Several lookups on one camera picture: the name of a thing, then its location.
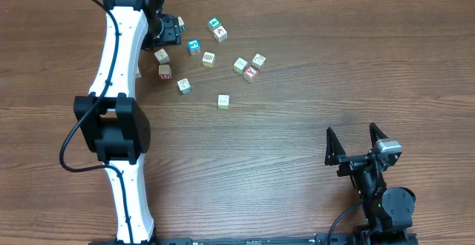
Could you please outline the wooden letter A block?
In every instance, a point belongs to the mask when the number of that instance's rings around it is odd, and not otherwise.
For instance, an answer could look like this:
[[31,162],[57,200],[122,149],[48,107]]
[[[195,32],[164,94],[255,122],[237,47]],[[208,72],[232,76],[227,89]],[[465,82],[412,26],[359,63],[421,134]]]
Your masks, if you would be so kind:
[[170,62],[170,57],[164,48],[155,52],[154,55],[160,65],[165,65],[166,63]]

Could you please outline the wooden block with drawing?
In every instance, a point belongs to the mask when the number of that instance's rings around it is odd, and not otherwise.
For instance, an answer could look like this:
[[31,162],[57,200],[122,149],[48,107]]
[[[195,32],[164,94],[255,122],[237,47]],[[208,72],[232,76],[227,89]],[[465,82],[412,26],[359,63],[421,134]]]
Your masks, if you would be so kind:
[[252,59],[252,67],[257,68],[258,70],[261,70],[265,63],[266,57],[260,55],[259,53],[256,53],[254,58]]

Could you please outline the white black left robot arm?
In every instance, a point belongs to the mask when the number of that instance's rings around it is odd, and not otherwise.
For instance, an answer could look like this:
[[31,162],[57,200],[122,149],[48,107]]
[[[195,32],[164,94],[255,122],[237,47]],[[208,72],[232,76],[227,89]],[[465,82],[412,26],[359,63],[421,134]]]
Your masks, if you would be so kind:
[[88,149],[97,155],[97,169],[110,180],[117,213],[113,244],[159,244],[145,189],[145,155],[151,142],[151,126],[136,101],[136,78],[142,50],[180,45],[177,18],[163,12],[165,0],[102,0],[106,12],[106,36],[96,78],[85,97],[73,103],[76,125],[59,152],[62,167],[65,150],[77,131]]

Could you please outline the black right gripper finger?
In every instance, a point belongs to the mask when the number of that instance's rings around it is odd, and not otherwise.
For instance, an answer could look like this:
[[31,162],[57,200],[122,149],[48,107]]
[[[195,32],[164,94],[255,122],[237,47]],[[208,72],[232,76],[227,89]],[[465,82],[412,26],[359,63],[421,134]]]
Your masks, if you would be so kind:
[[369,130],[370,130],[370,139],[372,143],[372,148],[383,149],[384,143],[387,140],[387,135],[384,134],[382,130],[374,122],[372,122],[369,125]]
[[324,159],[326,166],[334,166],[340,163],[340,159],[346,157],[346,152],[339,142],[331,127],[327,128],[327,149]]

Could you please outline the plain wooden block yellow edge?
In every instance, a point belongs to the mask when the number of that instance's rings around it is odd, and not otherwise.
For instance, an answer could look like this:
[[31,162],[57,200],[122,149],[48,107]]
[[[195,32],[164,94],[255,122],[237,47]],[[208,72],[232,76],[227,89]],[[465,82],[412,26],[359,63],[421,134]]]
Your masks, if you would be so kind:
[[248,66],[249,63],[245,59],[239,57],[233,64],[233,70],[238,72],[239,74],[243,74],[243,72]]

